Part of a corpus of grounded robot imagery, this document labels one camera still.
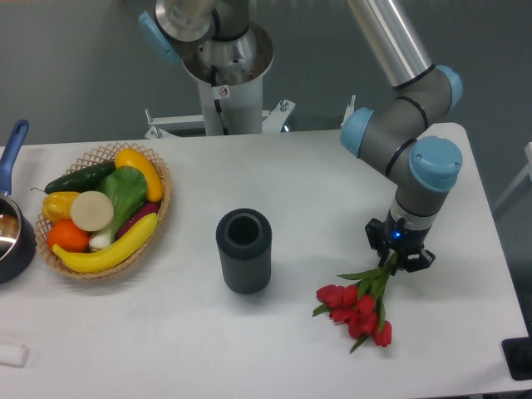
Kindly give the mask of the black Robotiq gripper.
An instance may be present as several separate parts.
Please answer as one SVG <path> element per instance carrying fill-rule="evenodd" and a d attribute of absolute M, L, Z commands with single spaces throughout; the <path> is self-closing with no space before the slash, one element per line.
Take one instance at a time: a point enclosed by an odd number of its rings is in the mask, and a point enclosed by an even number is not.
<path fill-rule="evenodd" d="M 397 213 L 390 209 L 384 222 L 371 219 L 365 226 L 371 249 L 377 252 L 383 267 L 390 251 L 403 252 L 401 268 L 408 273 L 429 268 L 436 256 L 423 245 L 432 227 L 432 217 Z"/>

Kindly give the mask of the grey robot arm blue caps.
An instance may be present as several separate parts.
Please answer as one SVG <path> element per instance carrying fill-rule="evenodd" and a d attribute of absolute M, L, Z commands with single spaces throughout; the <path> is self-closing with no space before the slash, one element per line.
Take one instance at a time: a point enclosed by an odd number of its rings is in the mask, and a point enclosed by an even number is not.
<path fill-rule="evenodd" d="M 397 191 L 384 221 L 366 232 L 381 260 L 407 272 L 428 268 L 424 242 L 462 165 L 450 140 L 427 129 L 460 100 L 460 77 L 429 57 L 401 5 L 352 1 L 352 13 L 396 96 L 383 111 L 360 108 L 342 123 L 342 145 L 392 181 Z M 273 44 L 245 1 L 159 1 L 138 18 L 153 51 L 182 63 L 199 88 L 208 135 L 263 133 L 262 79 Z"/>

